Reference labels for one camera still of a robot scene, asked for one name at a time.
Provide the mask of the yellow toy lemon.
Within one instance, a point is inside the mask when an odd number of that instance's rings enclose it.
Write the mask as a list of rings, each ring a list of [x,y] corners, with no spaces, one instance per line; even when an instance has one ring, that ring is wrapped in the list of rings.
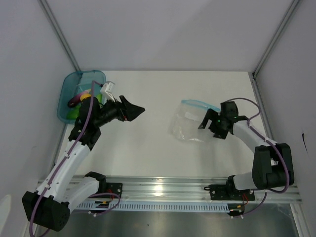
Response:
[[[80,96],[80,100],[83,101],[84,99],[87,99],[87,98],[90,98],[90,97],[91,97],[90,93],[85,93],[85,94],[82,94]]]

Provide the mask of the light green toy cucumber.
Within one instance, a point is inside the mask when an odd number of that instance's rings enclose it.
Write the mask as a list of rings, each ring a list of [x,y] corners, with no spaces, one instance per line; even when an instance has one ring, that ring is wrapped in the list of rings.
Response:
[[[102,94],[101,93],[97,94],[95,97],[97,98],[98,103],[102,103]]]

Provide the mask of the clear zip top bag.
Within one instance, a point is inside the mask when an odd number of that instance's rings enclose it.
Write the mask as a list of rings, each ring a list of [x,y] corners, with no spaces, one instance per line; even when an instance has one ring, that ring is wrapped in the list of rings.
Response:
[[[207,128],[199,129],[208,109],[221,111],[220,108],[200,100],[182,100],[171,119],[168,133],[179,141],[211,141],[214,134]]]

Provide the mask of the green toy bell pepper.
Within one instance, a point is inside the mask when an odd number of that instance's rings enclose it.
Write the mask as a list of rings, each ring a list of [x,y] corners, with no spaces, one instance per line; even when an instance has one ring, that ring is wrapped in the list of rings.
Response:
[[[66,118],[68,120],[76,120],[79,116],[79,108],[75,107],[75,108],[72,108],[68,113],[67,113],[67,116]]]

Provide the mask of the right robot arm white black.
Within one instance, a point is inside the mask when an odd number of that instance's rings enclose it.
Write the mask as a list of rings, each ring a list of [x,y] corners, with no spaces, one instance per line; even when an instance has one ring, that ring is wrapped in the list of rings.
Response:
[[[225,184],[226,195],[237,199],[243,191],[268,190],[285,193],[294,183],[291,148],[261,134],[247,116],[239,115],[234,101],[221,103],[221,110],[208,109],[199,129],[208,128],[215,138],[226,139],[228,134],[240,139],[253,152],[250,172],[232,175]]]

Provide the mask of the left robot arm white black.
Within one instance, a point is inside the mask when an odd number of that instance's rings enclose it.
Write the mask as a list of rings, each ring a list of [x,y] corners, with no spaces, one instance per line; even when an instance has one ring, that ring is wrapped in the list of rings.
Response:
[[[101,136],[101,126],[117,119],[133,121],[145,108],[130,103],[124,96],[120,100],[107,100],[104,105],[90,94],[81,96],[79,116],[69,137],[63,157],[56,163],[47,178],[34,192],[25,192],[22,204],[27,216],[30,235],[33,224],[49,230],[64,228],[70,214],[89,197],[103,197],[107,192],[106,176],[87,173],[74,188],[67,187]]]

